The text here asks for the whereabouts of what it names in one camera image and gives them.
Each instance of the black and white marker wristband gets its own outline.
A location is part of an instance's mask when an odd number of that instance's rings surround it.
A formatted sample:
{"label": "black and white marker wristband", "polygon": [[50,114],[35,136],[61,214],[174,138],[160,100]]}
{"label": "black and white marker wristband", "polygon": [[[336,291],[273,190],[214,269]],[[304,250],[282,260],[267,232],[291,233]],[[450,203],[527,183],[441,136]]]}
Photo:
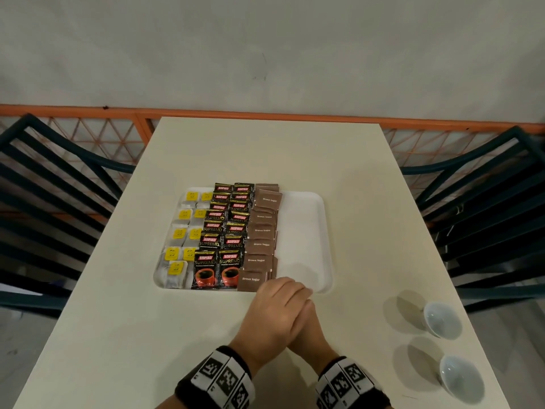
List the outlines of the black and white marker wristband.
{"label": "black and white marker wristband", "polygon": [[332,360],[320,373],[316,385],[319,409],[384,409],[390,399],[376,381],[346,356]]}
{"label": "black and white marker wristband", "polygon": [[255,389],[242,357],[220,346],[180,380],[174,394],[187,409],[244,409]]}

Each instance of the white table top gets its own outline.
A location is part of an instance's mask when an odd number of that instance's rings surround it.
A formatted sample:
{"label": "white table top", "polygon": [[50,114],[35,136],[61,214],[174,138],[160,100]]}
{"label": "white table top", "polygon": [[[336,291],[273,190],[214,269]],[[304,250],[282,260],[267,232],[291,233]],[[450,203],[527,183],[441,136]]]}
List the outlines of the white table top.
{"label": "white table top", "polygon": [[[278,182],[323,197],[336,271],[333,289],[313,296],[318,316],[334,348],[364,365],[394,407],[466,407],[428,364],[458,354],[485,380],[475,407],[508,408],[379,125],[163,118],[15,409],[149,409],[228,343],[252,293],[152,281],[181,193],[216,181]],[[426,301],[456,308],[458,340],[407,321]],[[255,378],[253,407],[315,407],[315,381],[286,351]]]}

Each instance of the white ceramic bowl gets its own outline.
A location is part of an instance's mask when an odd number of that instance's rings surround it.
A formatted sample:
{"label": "white ceramic bowl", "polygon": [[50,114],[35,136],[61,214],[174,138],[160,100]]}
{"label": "white ceramic bowl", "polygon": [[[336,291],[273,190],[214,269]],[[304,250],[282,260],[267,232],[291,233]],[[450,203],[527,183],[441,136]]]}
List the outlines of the white ceramic bowl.
{"label": "white ceramic bowl", "polygon": [[444,356],[439,377],[445,389],[462,402],[475,405],[485,397],[485,383],[475,365],[458,356]]}
{"label": "white ceramic bowl", "polygon": [[424,307],[423,323],[433,336],[455,340],[462,334],[462,322],[452,307],[444,302],[429,302]]}

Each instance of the person's left hand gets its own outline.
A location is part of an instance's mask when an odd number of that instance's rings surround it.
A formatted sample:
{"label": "person's left hand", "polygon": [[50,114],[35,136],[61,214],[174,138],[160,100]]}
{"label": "person's left hand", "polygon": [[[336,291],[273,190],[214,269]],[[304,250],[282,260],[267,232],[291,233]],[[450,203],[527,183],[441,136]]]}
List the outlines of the person's left hand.
{"label": "person's left hand", "polygon": [[258,290],[229,347],[252,376],[298,335],[312,311],[312,290],[291,278],[269,280]]}

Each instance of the gray floor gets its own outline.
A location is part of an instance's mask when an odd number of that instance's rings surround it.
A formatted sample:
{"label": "gray floor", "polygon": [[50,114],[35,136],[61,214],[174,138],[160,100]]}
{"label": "gray floor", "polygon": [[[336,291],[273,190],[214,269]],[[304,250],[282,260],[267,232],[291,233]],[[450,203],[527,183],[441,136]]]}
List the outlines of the gray floor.
{"label": "gray floor", "polygon": [[[55,321],[0,309],[0,409],[11,409]],[[545,315],[535,302],[472,315],[511,409],[545,407]]]}

